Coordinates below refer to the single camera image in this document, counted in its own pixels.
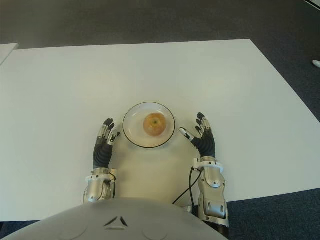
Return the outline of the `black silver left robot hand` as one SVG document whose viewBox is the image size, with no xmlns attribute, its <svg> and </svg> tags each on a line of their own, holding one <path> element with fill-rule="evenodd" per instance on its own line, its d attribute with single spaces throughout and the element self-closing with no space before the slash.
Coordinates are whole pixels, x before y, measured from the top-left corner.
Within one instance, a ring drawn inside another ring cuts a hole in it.
<svg viewBox="0 0 320 240">
<path fill-rule="evenodd" d="M 120 132 L 115 129 L 115 123 L 112 118 L 108 118 L 102 124 L 93 150 L 93 168 L 108 168 L 112 154 L 113 145 Z"/>
</svg>

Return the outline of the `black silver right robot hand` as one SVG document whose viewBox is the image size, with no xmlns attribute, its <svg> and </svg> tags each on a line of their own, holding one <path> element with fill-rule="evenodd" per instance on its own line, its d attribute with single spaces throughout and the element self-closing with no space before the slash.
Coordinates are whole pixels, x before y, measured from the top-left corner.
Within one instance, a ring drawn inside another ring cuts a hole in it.
<svg viewBox="0 0 320 240">
<path fill-rule="evenodd" d="M 199 112 L 196 115 L 196 126 L 198 133 L 195 136 L 184 127 L 179 128 L 179 132 L 198 150 L 200 157 L 216 157 L 216 143 L 211 125 L 206 116 Z"/>
</svg>

